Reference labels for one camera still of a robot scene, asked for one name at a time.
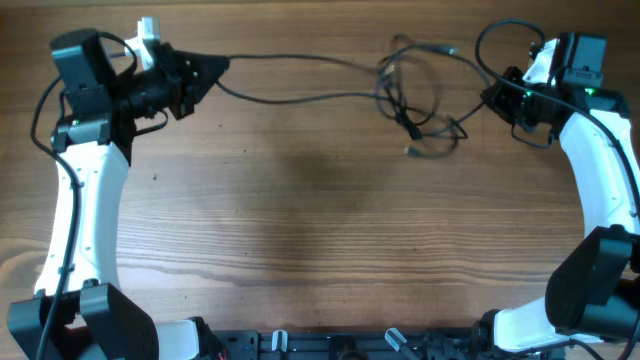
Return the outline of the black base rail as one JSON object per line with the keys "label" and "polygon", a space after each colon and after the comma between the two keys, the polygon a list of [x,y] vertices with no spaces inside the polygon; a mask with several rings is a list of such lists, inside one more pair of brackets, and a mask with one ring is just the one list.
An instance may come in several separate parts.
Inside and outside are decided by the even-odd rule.
{"label": "black base rail", "polygon": [[382,332],[216,331],[228,359],[340,360],[340,359],[512,359],[505,351],[472,341],[466,328],[404,332],[396,349]]}

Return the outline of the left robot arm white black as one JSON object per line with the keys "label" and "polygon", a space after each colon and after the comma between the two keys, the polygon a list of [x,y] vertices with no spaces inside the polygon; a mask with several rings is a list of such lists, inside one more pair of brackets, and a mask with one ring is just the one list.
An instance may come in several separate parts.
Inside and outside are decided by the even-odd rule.
{"label": "left robot arm white black", "polygon": [[44,151],[58,169],[51,242],[33,297],[9,307],[10,334],[30,359],[226,359],[200,317],[158,324],[121,290],[119,207],[140,118],[182,119],[226,72],[226,56],[126,44],[116,71],[107,34],[80,29],[51,42],[59,119]]}

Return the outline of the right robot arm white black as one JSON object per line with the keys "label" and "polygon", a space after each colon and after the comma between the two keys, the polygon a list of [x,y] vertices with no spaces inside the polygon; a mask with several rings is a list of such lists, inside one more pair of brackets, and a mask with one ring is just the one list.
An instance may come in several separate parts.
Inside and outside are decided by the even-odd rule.
{"label": "right robot arm white black", "polygon": [[606,40],[562,33],[533,45],[526,71],[481,94],[512,127],[551,126],[569,159],[584,220],[584,240],[552,273],[543,297],[490,316],[490,344],[509,354],[569,340],[636,342],[639,281],[639,166],[623,95],[601,87]]}

